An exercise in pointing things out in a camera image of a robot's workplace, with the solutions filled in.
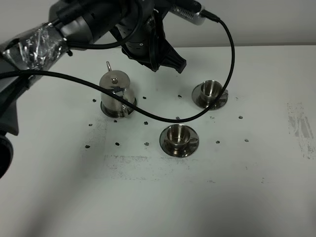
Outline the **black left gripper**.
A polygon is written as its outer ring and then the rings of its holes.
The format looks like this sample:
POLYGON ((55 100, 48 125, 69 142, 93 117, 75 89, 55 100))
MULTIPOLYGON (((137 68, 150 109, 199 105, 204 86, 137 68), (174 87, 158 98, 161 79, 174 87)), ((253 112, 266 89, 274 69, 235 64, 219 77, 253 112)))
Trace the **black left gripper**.
POLYGON ((121 41, 139 25, 131 38, 124 43, 122 52, 152 71, 160 66, 175 69, 181 74, 187 65, 165 38, 163 19, 170 9, 168 0, 119 0, 123 19, 110 30, 121 41))

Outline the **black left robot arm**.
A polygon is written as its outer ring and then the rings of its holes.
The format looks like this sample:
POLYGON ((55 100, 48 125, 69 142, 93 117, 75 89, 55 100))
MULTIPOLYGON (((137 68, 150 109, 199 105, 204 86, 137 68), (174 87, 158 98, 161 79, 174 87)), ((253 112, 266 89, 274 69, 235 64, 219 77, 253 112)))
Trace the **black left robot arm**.
POLYGON ((72 50, 111 49, 152 71, 160 66, 181 73, 186 61, 169 44, 163 18, 174 0, 60 0, 49 21, 0 45, 0 172, 13 159, 6 134, 18 135, 17 99, 72 50))

